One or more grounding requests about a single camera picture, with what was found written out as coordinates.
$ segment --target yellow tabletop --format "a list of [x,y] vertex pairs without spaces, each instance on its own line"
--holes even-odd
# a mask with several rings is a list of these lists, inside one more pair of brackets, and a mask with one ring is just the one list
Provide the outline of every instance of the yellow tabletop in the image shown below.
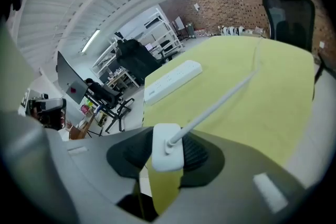
[[[156,104],[145,105],[143,126],[177,123],[183,127],[200,115],[254,70],[259,40],[212,37],[150,74],[145,87],[186,60],[199,62],[203,69]],[[195,129],[251,146],[284,165],[297,146],[311,112],[313,57],[307,51],[270,39],[263,39],[259,46],[260,71]],[[166,192],[174,192],[176,196],[177,172],[164,173],[165,178],[174,178],[175,184],[169,189],[160,184],[160,175],[150,163],[148,169],[154,206],[160,214],[167,206],[158,205],[163,199],[160,188],[165,186]]]

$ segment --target white floor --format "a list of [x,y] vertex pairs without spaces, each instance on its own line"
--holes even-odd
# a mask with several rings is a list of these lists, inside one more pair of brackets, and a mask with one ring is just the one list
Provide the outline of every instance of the white floor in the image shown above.
[[[184,50],[189,50],[205,38],[189,39],[184,42]],[[125,91],[125,98],[133,97],[134,103],[130,105],[132,111],[125,117],[125,130],[131,130],[142,126],[144,88],[129,87]],[[285,165],[285,169],[291,172],[305,186],[309,187],[318,182],[329,166],[334,154],[336,144],[336,80],[327,72],[323,72],[315,86],[315,97],[312,106],[312,115],[302,139],[293,153],[291,159]],[[110,129],[110,134],[119,132],[118,123]],[[144,167],[140,174],[141,191],[151,196],[148,173]]]

